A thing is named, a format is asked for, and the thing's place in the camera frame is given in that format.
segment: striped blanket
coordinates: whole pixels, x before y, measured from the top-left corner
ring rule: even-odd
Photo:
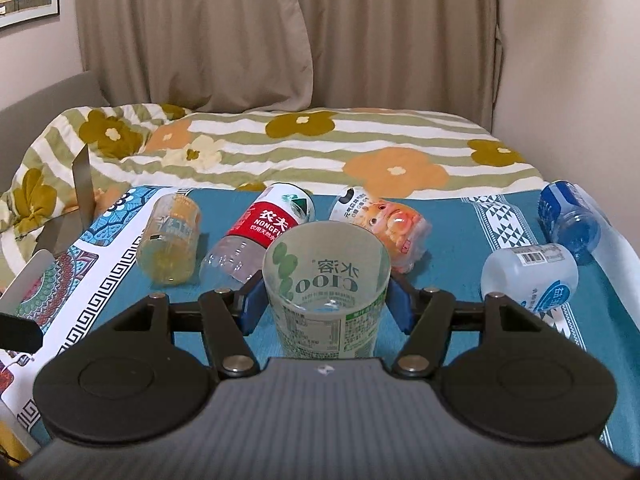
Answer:
[[[71,163],[85,144],[97,215],[142,185],[256,191],[291,182],[315,194],[364,186],[378,196],[417,200],[543,186],[519,153],[480,126],[443,113],[73,108],[31,145],[0,198],[0,287],[25,265],[44,222],[77,208]]]

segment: red bottle label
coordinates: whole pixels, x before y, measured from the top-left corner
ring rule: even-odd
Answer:
[[[226,235],[249,238],[266,249],[279,235],[298,223],[293,216],[271,202],[254,202]]]

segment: white barcode label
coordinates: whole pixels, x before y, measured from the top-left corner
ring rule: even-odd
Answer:
[[[523,265],[546,264],[545,255],[540,252],[520,253],[518,257]]]

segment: gray headboard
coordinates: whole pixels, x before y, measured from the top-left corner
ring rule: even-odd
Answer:
[[[65,79],[0,110],[0,192],[9,189],[24,153],[47,124],[79,106],[109,106],[91,72]]]

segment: plastic bottle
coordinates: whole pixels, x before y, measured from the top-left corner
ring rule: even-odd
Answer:
[[[532,312],[544,312],[569,301],[578,286],[574,257],[560,244],[498,249],[482,268],[484,298],[502,292]]]
[[[578,264],[591,261],[600,225],[574,184],[558,180],[546,186],[540,193],[538,215],[550,242],[564,245]]]
[[[277,183],[265,189],[204,258],[200,283],[214,288],[226,274],[245,283],[260,268],[267,247],[284,231],[313,221],[311,197],[293,184]]]
[[[350,187],[336,197],[329,220],[355,224],[375,234],[386,247],[391,265],[399,272],[414,268],[431,233],[431,224],[415,209],[370,196],[361,187]]]
[[[178,285],[193,274],[200,208],[180,194],[164,195],[154,205],[136,251],[138,266],[153,282]]]

